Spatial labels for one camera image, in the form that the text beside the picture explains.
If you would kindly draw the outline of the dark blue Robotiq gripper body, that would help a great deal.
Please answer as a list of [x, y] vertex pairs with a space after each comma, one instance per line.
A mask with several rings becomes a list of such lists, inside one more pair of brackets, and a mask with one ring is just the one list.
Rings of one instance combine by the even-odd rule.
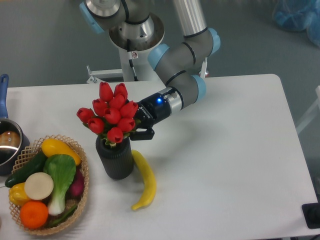
[[171, 106], [161, 93], [154, 93], [137, 103], [138, 109], [134, 115], [139, 120], [138, 129], [146, 129], [168, 118]]

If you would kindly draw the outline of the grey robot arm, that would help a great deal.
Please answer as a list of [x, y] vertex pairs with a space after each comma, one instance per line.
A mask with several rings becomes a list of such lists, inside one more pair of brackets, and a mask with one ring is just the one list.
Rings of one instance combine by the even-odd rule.
[[120, 56], [121, 70], [94, 71], [92, 78], [118, 74], [126, 82], [160, 80], [165, 86], [134, 103], [124, 85], [115, 90], [100, 85], [105, 105], [88, 125], [111, 144], [125, 138], [150, 140], [153, 125], [201, 100], [206, 94], [205, 74], [189, 75], [187, 68], [205, 64], [221, 45], [217, 32], [207, 26], [199, 1], [173, 2], [184, 38], [175, 48], [163, 43], [163, 23], [150, 6], [148, 0], [85, 0], [79, 6], [93, 31], [109, 34]]

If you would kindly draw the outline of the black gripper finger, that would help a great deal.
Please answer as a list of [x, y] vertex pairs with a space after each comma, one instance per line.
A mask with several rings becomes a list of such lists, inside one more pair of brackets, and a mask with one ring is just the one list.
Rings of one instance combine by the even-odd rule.
[[155, 135], [155, 131], [151, 127], [140, 128], [130, 134], [132, 141], [146, 141], [152, 140]]

